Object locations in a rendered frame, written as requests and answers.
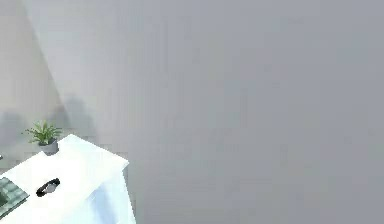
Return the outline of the white desk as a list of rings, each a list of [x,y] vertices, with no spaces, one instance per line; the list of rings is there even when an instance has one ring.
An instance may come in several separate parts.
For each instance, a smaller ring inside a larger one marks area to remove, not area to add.
[[[0,224],[136,224],[123,175],[128,161],[72,134],[58,145],[56,154],[40,152],[4,173],[29,197]],[[38,197],[55,178],[55,191]]]

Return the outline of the green plant in grey pot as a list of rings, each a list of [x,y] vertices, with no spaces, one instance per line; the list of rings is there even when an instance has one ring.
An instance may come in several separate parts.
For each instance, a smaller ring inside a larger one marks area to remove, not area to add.
[[[47,121],[35,122],[32,127],[23,131],[23,134],[31,136],[30,143],[36,143],[40,150],[47,156],[59,151],[58,138],[62,129]]]

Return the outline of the black wristwatch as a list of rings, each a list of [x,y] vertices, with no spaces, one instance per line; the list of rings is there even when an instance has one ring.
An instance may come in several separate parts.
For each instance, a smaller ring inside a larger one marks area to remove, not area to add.
[[[37,189],[36,195],[38,197],[42,197],[48,193],[52,193],[55,189],[60,185],[60,180],[58,178],[52,179],[45,184],[43,184],[40,188]]]

